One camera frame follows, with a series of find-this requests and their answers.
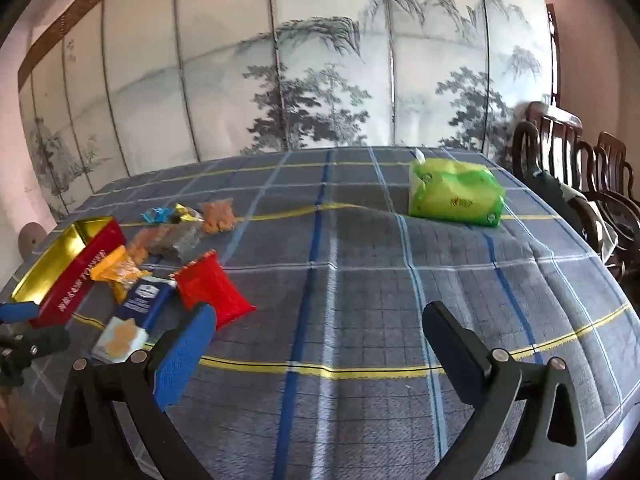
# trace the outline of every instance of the food package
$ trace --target food package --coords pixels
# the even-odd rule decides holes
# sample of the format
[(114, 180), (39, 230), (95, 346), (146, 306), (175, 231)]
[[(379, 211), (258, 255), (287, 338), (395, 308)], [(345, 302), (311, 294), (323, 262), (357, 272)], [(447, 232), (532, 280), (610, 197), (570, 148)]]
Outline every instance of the food package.
[(140, 266), (149, 256), (148, 245), (158, 237), (158, 227), (140, 229), (127, 244), (127, 254), (133, 262)]
[(236, 218), (231, 207), (234, 199), (225, 198), (200, 204), (204, 214), (203, 230), (209, 234), (231, 231), (236, 227)]
[(140, 278), (107, 323), (92, 355), (106, 363), (119, 363), (140, 350), (156, 324), (162, 304), (174, 290), (175, 280), (155, 276)]
[(187, 309), (201, 301), (216, 309), (217, 330), (255, 310), (225, 274), (218, 263), (216, 251), (203, 254), (174, 273), (173, 277)]
[(158, 235), (148, 244), (147, 249), (150, 254), (167, 256), (183, 262), (197, 247), (201, 236), (200, 222), (163, 224), (158, 227)]
[(155, 207), (142, 213), (142, 218), (149, 224), (164, 224), (170, 221), (173, 209), (167, 207)]
[(175, 215), (183, 222), (202, 222), (202, 215), (191, 207), (175, 205)]
[(504, 188), (481, 164), (424, 158), (416, 150), (409, 172), (409, 215), (496, 227)]
[(148, 270), (140, 270), (127, 254), (124, 245), (107, 254), (105, 258), (89, 271), (94, 282), (107, 282), (113, 289), (118, 303), (127, 297), (127, 291), (141, 276), (149, 276)]

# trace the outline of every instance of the checkered tablecloth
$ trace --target checkered tablecloth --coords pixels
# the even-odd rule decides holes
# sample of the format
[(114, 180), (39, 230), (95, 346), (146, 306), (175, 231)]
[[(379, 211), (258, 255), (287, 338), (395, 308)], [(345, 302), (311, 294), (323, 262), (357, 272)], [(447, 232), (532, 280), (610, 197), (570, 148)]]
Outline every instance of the checkered tablecloth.
[[(472, 413), (422, 337), (420, 313), (431, 300), (488, 348), (528, 362), (562, 357), (590, 454), (635, 401), (639, 320), (596, 254), (482, 155), (423, 152), (487, 165), (506, 189), (500, 227), (404, 216), (413, 155), (403, 148), (239, 156), (143, 174), (109, 184), (60, 225), (113, 214), (131, 238), (148, 208), (233, 197), (244, 220), (204, 237), (194, 255), (217, 250), (257, 311), (216, 333), (168, 410), (214, 478), (425, 478)], [(177, 264), (147, 267), (163, 275)], [(69, 323), (69, 351), (38, 364), (24, 388), (46, 435), (73, 360), (88, 354), (113, 313), (102, 285)], [(175, 299), (154, 338), (175, 325), (179, 309)], [(487, 470), (499, 465), (513, 431), (514, 423)], [(131, 439), (140, 463), (152, 467)]]

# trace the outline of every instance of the orange snack packet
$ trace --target orange snack packet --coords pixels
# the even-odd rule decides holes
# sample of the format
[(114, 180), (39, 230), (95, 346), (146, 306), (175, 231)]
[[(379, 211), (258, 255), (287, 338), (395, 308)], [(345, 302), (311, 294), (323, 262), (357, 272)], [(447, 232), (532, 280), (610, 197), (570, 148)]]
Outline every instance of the orange snack packet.
[(231, 231), (236, 227), (236, 217), (231, 207), (233, 201), (233, 198), (225, 198), (200, 204), (204, 216), (204, 232), (215, 234)]
[(113, 289), (118, 303), (127, 297), (127, 291), (140, 276), (150, 276), (148, 270), (140, 270), (127, 254), (124, 245), (107, 254), (104, 259), (89, 271), (94, 282), (107, 282)]

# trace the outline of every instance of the red snack bag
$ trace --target red snack bag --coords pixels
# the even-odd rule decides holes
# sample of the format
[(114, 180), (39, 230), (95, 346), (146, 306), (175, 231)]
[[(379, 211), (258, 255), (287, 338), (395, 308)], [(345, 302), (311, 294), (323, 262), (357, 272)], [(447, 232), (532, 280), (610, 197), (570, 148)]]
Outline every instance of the red snack bag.
[(216, 251), (208, 251), (184, 266), (174, 274), (174, 279), (187, 310), (200, 301), (216, 309), (216, 330), (255, 310), (225, 274)]

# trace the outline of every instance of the chair back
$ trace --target chair back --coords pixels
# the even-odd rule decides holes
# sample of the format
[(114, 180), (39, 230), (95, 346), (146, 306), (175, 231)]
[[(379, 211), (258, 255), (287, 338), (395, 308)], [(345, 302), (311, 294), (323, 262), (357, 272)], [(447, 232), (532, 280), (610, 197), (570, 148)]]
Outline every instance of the chair back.
[(529, 104), (526, 120), (538, 131), (538, 164), (558, 180), (580, 189), (582, 161), (576, 144), (582, 135), (582, 122), (569, 112), (536, 101)]
[(607, 132), (601, 132), (598, 137), (598, 146), (604, 150), (606, 160), (603, 162), (604, 172), (598, 174), (602, 182), (600, 185), (604, 189), (615, 191), (616, 193), (625, 193), (625, 159), (626, 146), (625, 143), (616, 139)]

